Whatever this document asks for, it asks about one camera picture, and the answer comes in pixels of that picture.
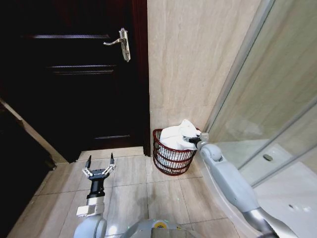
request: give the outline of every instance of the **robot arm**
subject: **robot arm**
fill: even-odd
[[[104,238],[106,235],[107,222],[103,218],[104,181],[114,170],[114,158],[111,154],[110,165],[106,169],[90,170],[91,156],[82,169],[86,177],[92,182],[90,193],[87,195],[86,206],[78,207],[77,216],[86,219],[76,228],[74,238]]]
[[[285,223],[260,207],[252,187],[237,168],[224,158],[219,147],[200,141],[197,148],[224,196],[252,227],[265,237],[297,238]]]

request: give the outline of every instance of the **shower enclosure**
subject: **shower enclosure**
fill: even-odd
[[[316,237],[317,1],[262,1],[206,130],[267,212]]]

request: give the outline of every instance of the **laundry basket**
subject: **laundry basket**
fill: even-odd
[[[174,150],[159,141],[162,129],[153,131],[153,162],[164,174],[177,176],[185,173],[196,154],[196,150]]]

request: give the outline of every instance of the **white towel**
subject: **white towel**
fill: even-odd
[[[163,145],[167,146],[168,148],[175,149],[175,150],[196,150],[196,146],[193,143],[187,142],[183,139],[183,136],[187,137],[197,137],[201,134],[199,130],[195,128],[195,126],[188,120],[184,119],[180,125],[171,126],[162,130],[159,141]],[[159,154],[165,156],[170,160],[179,160],[177,158],[178,153],[169,153],[165,148],[160,147],[158,150]],[[161,162],[163,165],[166,165],[170,168],[179,168],[184,167],[187,164],[183,163],[173,163],[171,161],[167,161],[166,159],[162,158],[158,154],[158,161]],[[160,168],[166,170],[165,167],[158,165]]]
[[[190,121],[184,119],[180,125],[163,129],[159,141],[174,150],[196,150],[196,146],[193,143],[185,141],[183,136],[197,137],[200,134],[201,132],[196,130]]]

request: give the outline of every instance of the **dark wooden door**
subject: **dark wooden door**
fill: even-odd
[[[82,150],[149,154],[146,0],[16,0],[6,13],[1,96],[26,121],[70,162]],[[122,27],[130,62],[103,45]]]

